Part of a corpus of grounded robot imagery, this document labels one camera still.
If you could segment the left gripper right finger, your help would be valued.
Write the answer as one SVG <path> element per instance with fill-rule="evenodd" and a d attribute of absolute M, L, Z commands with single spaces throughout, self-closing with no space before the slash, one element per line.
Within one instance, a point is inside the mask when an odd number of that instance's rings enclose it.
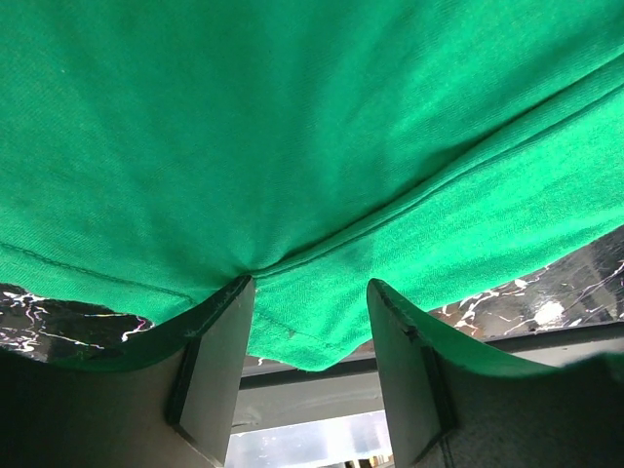
<path fill-rule="evenodd" d="M 480 341 L 371 280 L 367 303 L 398 467 L 619 467 L 619 323 Z"/>

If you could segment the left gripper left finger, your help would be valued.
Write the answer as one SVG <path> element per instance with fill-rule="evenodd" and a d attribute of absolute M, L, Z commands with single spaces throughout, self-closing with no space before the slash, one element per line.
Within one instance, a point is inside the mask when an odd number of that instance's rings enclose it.
<path fill-rule="evenodd" d="M 54 369 L 70 455 L 91 466 L 222 466 L 254 312 L 254 280 L 118 347 L 93 371 Z"/>

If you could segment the green t-shirt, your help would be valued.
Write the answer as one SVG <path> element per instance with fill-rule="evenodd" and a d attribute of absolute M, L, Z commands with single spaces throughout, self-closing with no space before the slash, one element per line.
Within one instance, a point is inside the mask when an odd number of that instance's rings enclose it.
<path fill-rule="evenodd" d="M 163 324 L 238 276 L 321 371 L 623 222 L 619 1 L 5 1 L 1 280 Z"/>

